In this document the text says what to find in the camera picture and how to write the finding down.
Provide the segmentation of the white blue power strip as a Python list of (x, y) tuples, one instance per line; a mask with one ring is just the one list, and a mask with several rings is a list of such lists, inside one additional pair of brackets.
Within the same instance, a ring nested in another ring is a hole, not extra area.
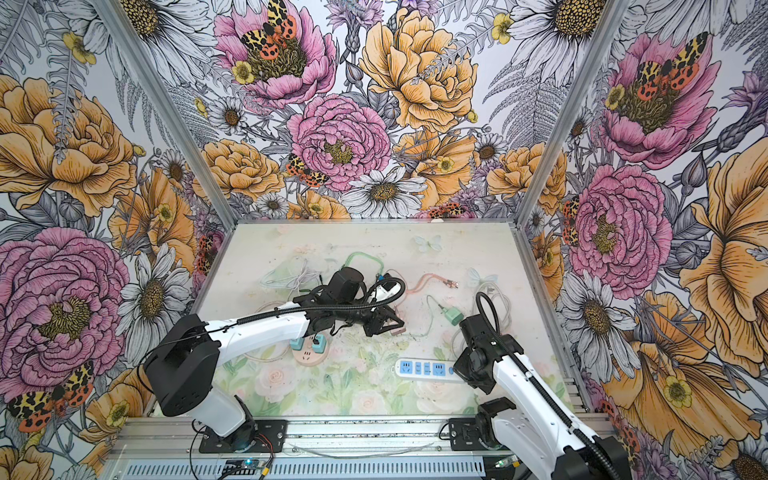
[(401, 357), (395, 362), (394, 372), (400, 378), (413, 381), (463, 383), (454, 364), (443, 360)]

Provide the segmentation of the teal charger plug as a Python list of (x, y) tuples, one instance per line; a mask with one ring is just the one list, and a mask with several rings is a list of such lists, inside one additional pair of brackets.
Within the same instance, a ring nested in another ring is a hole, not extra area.
[(327, 336), (323, 333), (317, 333), (313, 336), (311, 348), (312, 351), (318, 355), (325, 353), (327, 348)]
[(290, 341), (290, 348), (293, 351), (300, 352), (304, 349), (305, 338), (296, 338)]

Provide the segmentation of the green charger plug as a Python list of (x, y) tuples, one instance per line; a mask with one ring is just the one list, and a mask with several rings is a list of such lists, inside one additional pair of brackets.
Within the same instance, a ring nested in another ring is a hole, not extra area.
[(465, 318), (464, 314), (456, 307), (444, 308), (442, 315), (452, 326), (457, 326)]

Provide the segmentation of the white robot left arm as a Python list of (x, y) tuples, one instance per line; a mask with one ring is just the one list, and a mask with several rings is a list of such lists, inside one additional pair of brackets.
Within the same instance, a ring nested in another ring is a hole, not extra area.
[(221, 439), (252, 432), (244, 402), (215, 386), (219, 367), (254, 350), (348, 326), (361, 326), (368, 337), (399, 329), (404, 322), (391, 305), (405, 292), (400, 278), (386, 274), (368, 285), (360, 271), (343, 267), (328, 283), (270, 310), (217, 321), (187, 315), (145, 355), (148, 387), (166, 417), (188, 417)]

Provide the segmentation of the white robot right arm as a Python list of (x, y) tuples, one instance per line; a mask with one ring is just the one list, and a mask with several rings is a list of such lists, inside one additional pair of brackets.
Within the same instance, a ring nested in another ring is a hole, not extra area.
[(466, 347), (454, 371), (486, 394), (504, 396), (478, 407), (477, 428), (488, 446), (517, 455), (538, 479), (630, 479), (627, 452), (601, 436), (554, 394), (519, 343), (482, 314), (459, 323)]

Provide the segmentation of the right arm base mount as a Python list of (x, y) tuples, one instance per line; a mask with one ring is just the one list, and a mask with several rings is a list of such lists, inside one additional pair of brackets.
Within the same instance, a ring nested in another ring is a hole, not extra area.
[(447, 441), (452, 451), (491, 451), (500, 447), (488, 425), (476, 417), (450, 418)]

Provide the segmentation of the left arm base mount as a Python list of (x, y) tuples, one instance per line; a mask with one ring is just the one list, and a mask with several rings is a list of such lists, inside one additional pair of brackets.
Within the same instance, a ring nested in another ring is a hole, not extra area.
[(198, 451), (202, 454), (280, 453), (288, 424), (287, 420), (247, 420), (226, 437), (205, 427)]

